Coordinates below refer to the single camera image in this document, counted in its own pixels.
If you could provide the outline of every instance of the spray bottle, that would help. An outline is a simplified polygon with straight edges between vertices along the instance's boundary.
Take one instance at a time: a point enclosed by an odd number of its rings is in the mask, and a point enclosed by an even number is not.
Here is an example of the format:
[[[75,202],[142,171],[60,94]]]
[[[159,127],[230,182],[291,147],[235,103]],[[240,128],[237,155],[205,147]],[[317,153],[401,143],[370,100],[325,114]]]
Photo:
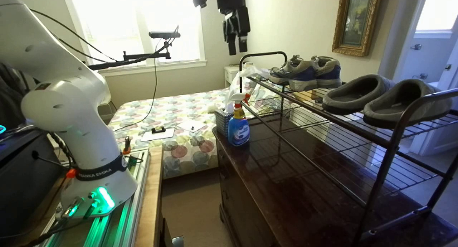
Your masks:
[[[250,127],[242,109],[242,101],[248,105],[248,99],[250,99],[248,93],[236,93],[230,98],[235,104],[234,116],[229,120],[228,125],[228,141],[234,146],[245,144],[250,139]]]

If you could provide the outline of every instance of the gray slipper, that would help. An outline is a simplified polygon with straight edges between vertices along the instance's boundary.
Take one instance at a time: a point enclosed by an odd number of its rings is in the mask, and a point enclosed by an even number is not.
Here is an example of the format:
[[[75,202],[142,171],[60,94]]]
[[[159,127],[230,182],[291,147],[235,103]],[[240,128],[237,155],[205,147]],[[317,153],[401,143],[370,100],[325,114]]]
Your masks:
[[[323,109],[336,115],[349,115],[363,110],[364,106],[380,97],[394,86],[394,82],[376,74],[354,79],[328,92],[323,98]]]
[[[440,89],[428,85],[419,79],[406,79],[396,84],[396,86],[383,96],[369,102],[364,107],[363,121],[372,126],[393,129],[404,110],[412,102],[435,92],[440,92]],[[410,117],[408,126],[445,116],[450,111],[450,108],[452,108],[452,104],[452,99],[448,98],[422,105]]]

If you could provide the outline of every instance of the painting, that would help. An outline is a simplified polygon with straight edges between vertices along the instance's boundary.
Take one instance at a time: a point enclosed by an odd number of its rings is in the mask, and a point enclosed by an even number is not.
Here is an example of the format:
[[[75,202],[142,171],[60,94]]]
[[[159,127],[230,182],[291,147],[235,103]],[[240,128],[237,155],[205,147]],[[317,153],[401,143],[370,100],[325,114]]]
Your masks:
[[[366,56],[380,0],[340,0],[332,51]]]

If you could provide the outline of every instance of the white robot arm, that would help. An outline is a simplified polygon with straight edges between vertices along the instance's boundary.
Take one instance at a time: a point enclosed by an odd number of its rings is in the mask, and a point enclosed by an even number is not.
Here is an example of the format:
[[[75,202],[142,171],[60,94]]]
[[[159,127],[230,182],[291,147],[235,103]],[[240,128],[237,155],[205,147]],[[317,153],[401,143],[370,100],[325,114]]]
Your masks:
[[[32,75],[41,83],[23,99],[24,116],[56,132],[78,166],[62,191],[71,214],[107,215],[137,189],[137,183],[97,107],[110,100],[105,79],[67,51],[21,0],[0,0],[0,63]]]

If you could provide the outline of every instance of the bed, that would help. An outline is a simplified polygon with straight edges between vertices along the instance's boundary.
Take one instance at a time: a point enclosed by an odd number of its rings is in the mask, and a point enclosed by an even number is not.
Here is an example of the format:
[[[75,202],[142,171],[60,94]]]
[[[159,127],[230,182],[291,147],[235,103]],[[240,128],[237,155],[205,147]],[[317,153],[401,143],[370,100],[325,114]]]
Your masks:
[[[254,87],[251,100],[271,97],[265,90],[259,89],[254,82],[244,82],[245,90]],[[150,110],[152,99],[132,101],[119,107],[109,123],[113,129],[120,148],[124,146],[126,136],[131,138],[132,150],[145,147],[161,146],[164,150],[162,163],[164,178],[185,175],[196,171],[210,169],[218,166],[216,157],[215,136],[211,132],[216,126],[215,115],[208,113],[209,105],[217,108],[224,107],[224,101],[229,89],[213,90],[188,95],[161,97],[154,100],[151,113],[141,123],[123,128],[143,119]],[[205,126],[198,131],[185,131],[176,127],[186,120],[198,120]],[[164,126],[175,128],[172,138],[142,142],[142,136],[152,127]]]

